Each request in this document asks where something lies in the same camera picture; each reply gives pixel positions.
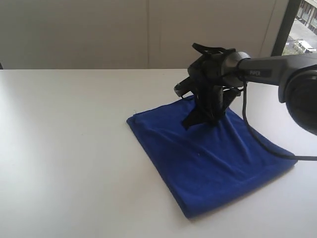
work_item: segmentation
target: tabletop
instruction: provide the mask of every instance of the tabletop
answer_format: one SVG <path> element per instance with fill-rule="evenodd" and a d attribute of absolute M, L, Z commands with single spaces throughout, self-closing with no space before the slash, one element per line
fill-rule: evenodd
<path fill-rule="evenodd" d="M 0 237 L 317 237 L 317 162 L 188 220 L 126 119 L 178 100 L 184 69 L 0 71 Z M 241 115 L 242 98 L 231 109 Z M 277 87 L 248 87 L 250 124 L 298 155 L 317 136 Z"/>

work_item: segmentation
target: white wall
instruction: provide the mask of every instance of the white wall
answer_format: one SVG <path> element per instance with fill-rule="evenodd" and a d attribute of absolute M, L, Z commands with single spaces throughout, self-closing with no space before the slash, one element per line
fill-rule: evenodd
<path fill-rule="evenodd" d="M 193 42 L 253 57 L 288 0 L 1 0 L 4 68 L 187 68 Z"/>

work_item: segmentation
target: blue towel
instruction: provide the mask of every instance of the blue towel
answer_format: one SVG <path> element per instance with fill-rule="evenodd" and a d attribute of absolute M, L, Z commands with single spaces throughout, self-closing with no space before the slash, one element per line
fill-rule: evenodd
<path fill-rule="evenodd" d="M 194 100 L 135 114 L 127 120 L 187 218 L 224 205 L 279 176 L 297 161 L 265 151 L 228 109 L 218 126 L 181 121 Z M 256 132 L 276 152 L 291 154 Z"/>

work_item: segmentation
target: building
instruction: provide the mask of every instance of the building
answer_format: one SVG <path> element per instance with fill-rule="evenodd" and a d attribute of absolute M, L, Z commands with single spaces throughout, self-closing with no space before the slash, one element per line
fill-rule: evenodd
<path fill-rule="evenodd" d="M 317 0 L 302 0 L 296 19 L 317 35 Z"/>

